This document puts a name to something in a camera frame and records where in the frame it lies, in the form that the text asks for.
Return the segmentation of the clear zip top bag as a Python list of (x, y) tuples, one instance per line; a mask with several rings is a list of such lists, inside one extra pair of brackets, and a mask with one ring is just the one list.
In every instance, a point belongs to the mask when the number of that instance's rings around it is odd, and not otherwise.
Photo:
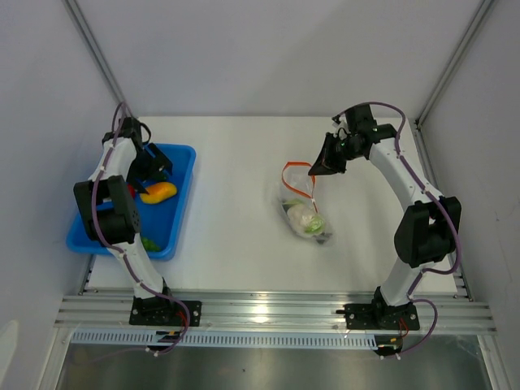
[(308, 162), (286, 162), (275, 186), (275, 203), (295, 236), (324, 246), (331, 242), (333, 230), (319, 210), (315, 197), (317, 179), (308, 174), (310, 168)]

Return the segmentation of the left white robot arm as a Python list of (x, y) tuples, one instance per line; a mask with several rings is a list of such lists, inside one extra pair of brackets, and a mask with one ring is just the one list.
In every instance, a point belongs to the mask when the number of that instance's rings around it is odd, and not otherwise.
[(166, 299), (166, 282), (155, 270), (141, 241), (141, 217), (128, 190), (146, 194), (144, 183), (163, 172), (172, 174), (171, 160), (154, 144), (144, 142), (150, 129), (126, 116), (102, 138), (102, 156), (93, 174), (74, 185), (73, 193), (85, 232), (106, 248), (128, 272), (135, 298), (154, 298), (148, 315), (160, 325), (176, 316), (176, 304)]

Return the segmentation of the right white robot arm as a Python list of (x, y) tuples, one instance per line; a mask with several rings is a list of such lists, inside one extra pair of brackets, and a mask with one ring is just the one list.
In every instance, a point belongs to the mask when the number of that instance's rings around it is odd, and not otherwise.
[(452, 274), (434, 265), (448, 254), (462, 257), (458, 227), (462, 205), (456, 197), (446, 197), (413, 167), (401, 146), (406, 117), (401, 109), (400, 126), (379, 124), (371, 108), (373, 102), (352, 106), (332, 117), (334, 132), (325, 136), (322, 149), (311, 166), (309, 176), (343, 174), (347, 163), (365, 158), (383, 175), (395, 193), (403, 216), (394, 235), (397, 260), (384, 283), (378, 287), (371, 307), (372, 321), (391, 327), (401, 316), (399, 306), (412, 301), (414, 290), (426, 273)]

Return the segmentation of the white green cauliflower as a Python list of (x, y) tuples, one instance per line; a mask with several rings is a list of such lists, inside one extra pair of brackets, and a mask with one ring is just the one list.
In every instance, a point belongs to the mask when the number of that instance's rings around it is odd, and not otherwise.
[(308, 238), (324, 232), (326, 221), (313, 206), (294, 199), (284, 202), (282, 207), (289, 226), (298, 236)]

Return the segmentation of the yellow mango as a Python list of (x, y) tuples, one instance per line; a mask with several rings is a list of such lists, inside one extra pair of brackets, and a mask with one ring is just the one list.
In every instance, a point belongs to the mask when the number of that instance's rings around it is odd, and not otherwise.
[(147, 187), (149, 194), (140, 194), (140, 199), (148, 205), (155, 205), (174, 197), (177, 187), (170, 182), (158, 182)]

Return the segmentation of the green lettuce piece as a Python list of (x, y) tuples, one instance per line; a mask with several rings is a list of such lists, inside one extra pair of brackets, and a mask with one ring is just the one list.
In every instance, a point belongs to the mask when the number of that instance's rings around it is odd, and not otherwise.
[(141, 237), (141, 243), (143, 244), (146, 251), (157, 253), (162, 250), (161, 247), (158, 244), (156, 244), (153, 240), (143, 236)]

